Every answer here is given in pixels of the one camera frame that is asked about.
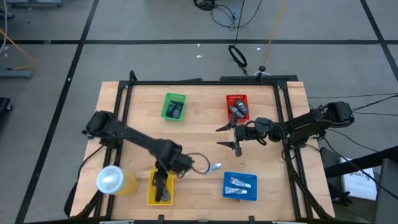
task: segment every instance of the blue basket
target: blue basket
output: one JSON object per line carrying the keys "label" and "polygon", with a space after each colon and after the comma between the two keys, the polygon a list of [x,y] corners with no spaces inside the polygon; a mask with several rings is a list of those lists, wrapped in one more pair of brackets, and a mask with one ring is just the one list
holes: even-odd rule
{"label": "blue basket", "polygon": [[[233,185],[229,182],[231,177],[237,178],[238,180],[245,182],[247,184],[251,184],[251,188],[247,187],[239,187]],[[247,190],[247,194],[225,194],[225,187],[232,187],[237,189]],[[256,201],[257,200],[257,176],[252,174],[240,174],[236,172],[225,172],[224,173],[224,183],[223,183],[223,197],[226,198],[233,198],[233,199],[240,199],[240,200],[250,200]]]}

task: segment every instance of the plastic basket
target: plastic basket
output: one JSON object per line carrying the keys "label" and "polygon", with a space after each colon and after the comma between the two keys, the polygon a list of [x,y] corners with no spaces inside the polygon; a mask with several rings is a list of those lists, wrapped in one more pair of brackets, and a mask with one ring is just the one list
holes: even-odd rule
{"label": "plastic basket", "polygon": [[[182,116],[184,114],[184,109],[185,109],[185,99],[186,99],[186,96],[183,95],[183,94],[166,93],[166,98],[164,100],[161,117],[164,118],[164,119],[169,119],[169,120],[173,120],[173,121],[181,121],[182,120]],[[166,116],[167,109],[169,108],[170,101],[182,102],[184,104],[182,106],[182,109],[181,109],[180,117],[177,118],[177,119],[176,118],[169,118],[168,116]]]}
{"label": "plastic basket", "polygon": [[[246,95],[226,95],[226,112],[228,114],[229,121],[231,121],[231,119],[232,119],[231,112],[229,110],[229,106],[236,107],[235,100],[242,100],[243,103],[246,105],[246,107],[249,110],[248,98]],[[244,118],[237,118],[236,121],[243,122],[243,121],[247,121],[248,119],[249,119],[249,113],[247,113]]]}
{"label": "plastic basket", "polygon": [[173,184],[174,178],[172,174],[169,174],[166,180],[166,189],[169,191],[170,200],[166,202],[156,202],[155,195],[156,195],[156,187],[152,184],[152,180],[154,179],[155,171],[157,169],[150,171],[150,176],[148,180],[148,197],[147,197],[147,204],[148,205],[172,205],[173,204]]}
{"label": "plastic basket", "polygon": [[[251,188],[239,187],[239,186],[231,184],[229,182],[229,180],[231,180],[231,177],[237,178],[240,181],[243,181],[247,184],[251,184]],[[225,187],[232,187],[232,188],[247,190],[248,193],[242,194],[242,195],[226,194]],[[223,183],[223,197],[239,199],[239,200],[256,201],[257,200],[257,176],[252,175],[252,174],[241,174],[241,173],[237,173],[237,172],[225,172],[224,173],[224,183]]]}

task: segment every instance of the green basket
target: green basket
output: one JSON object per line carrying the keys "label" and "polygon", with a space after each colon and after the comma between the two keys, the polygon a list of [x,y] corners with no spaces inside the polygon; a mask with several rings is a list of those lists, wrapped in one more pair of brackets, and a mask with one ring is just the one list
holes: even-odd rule
{"label": "green basket", "polygon": [[[186,96],[183,94],[176,94],[176,93],[166,93],[166,98],[164,99],[163,110],[162,110],[162,118],[169,119],[173,121],[181,121],[182,116],[184,114],[185,109],[185,98]],[[181,115],[178,119],[169,118],[166,116],[167,109],[169,108],[170,101],[182,102],[184,105],[182,106]]]}

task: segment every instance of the red basket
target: red basket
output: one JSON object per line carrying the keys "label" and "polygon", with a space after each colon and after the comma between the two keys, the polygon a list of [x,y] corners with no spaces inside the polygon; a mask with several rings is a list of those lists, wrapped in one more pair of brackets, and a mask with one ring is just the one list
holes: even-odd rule
{"label": "red basket", "polygon": [[[236,107],[235,100],[242,100],[246,107],[249,109],[248,98],[246,95],[226,95],[226,110],[229,121],[231,121],[231,112],[229,110],[229,106]],[[244,118],[237,118],[237,122],[247,121],[248,119],[249,113],[247,113]]]}

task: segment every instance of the yellow cable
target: yellow cable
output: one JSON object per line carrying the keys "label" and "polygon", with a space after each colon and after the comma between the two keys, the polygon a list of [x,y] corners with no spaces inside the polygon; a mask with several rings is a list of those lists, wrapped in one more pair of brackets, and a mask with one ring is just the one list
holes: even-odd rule
{"label": "yellow cable", "polygon": [[269,50],[271,49],[272,37],[274,36],[275,31],[276,31],[276,29],[277,29],[277,27],[278,27],[280,18],[282,17],[282,15],[283,15],[283,13],[284,13],[284,11],[285,11],[285,7],[286,7],[286,0],[284,0],[283,3],[282,3],[282,7],[281,7],[281,9],[280,9],[280,11],[279,11],[278,18],[276,19],[276,22],[275,22],[275,25],[274,25],[274,29],[272,30],[271,36],[269,37],[269,42],[268,42],[268,48],[267,48],[266,58],[264,59],[264,63],[262,64],[262,66],[266,66],[266,62],[267,62],[267,58],[268,58],[268,53],[269,53]]}
{"label": "yellow cable", "polygon": [[23,66],[23,67],[13,68],[13,70],[21,70],[21,69],[28,69],[28,68],[35,68],[35,67],[34,66]]}
{"label": "yellow cable", "polygon": [[[22,53],[24,53],[24,55],[26,55],[26,57],[28,57],[34,64],[36,64],[36,61],[28,53],[26,53],[24,50],[22,50],[16,43],[14,43],[14,41],[12,41],[11,38],[9,38],[7,36],[7,34],[5,34],[1,29],[0,29],[0,33],[2,35],[4,35],[7,38],[7,40],[9,40],[18,50],[20,50]],[[14,68],[13,70],[25,69],[25,68],[35,68],[35,67],[34,66],[25,66],[25,67]]]}

